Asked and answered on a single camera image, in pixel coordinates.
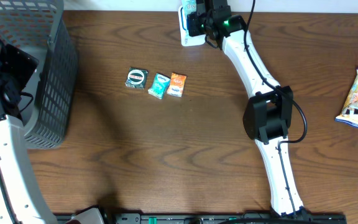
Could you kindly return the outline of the teal Kleenex tissue pack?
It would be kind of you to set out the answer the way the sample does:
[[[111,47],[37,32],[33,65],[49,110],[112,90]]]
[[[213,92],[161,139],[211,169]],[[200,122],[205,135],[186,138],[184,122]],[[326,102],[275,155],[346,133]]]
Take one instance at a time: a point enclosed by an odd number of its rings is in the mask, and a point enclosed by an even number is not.
[[[148,89],[148,94],[161,100],[163,98],[169,84],[170,84],[169,77],[157,73],[155,75],[152,86]]]

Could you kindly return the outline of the orange tissue pack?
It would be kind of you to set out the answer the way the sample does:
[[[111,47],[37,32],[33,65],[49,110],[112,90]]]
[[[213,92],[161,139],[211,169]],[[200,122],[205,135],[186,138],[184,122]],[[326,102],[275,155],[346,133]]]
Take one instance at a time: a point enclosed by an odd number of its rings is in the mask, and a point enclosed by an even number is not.
[[[182,97],[186,78],[186,75],[172,73],[170,78],[170,84],[167,88],[167,94],[171,96]]]

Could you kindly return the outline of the green round-label packet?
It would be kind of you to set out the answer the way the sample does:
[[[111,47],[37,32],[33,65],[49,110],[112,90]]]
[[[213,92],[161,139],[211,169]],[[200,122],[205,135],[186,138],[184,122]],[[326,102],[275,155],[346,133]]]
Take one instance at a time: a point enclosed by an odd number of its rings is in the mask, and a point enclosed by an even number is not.
[[[147,83],[148,75],[148,70],[130,67],[125,85],[130,88],[144,89]]]

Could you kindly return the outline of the green wipes packet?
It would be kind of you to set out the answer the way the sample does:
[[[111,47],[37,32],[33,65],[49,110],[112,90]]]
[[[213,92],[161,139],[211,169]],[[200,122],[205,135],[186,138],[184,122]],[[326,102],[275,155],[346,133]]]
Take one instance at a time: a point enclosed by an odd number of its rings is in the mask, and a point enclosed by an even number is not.
[[[196,12],[196,0],[181,0],[181,3],[186,14]]]

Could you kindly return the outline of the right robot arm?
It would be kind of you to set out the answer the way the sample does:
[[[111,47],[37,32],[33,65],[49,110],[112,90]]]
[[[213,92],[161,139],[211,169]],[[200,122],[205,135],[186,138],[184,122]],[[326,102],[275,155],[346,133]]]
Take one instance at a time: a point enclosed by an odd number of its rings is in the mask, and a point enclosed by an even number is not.
[[[181,44],[208,44],[222,50],[234,65],[248,96],[242,122],[261,153],[279,217],[296,218],[303,208],[288,155],[292,109],[298,108],[289,86],[281,86],[257,53],[249,26],[227,1],[183,1],[178,9]]]

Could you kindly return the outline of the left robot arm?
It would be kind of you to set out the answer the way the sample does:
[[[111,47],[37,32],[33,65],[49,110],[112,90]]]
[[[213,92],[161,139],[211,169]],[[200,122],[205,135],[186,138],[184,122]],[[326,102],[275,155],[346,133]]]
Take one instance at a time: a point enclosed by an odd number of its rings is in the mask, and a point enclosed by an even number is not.
[[[19,103],[39,61],[0,39],[0,223],[63,223],[54,215],[35,178],[25,146]]]

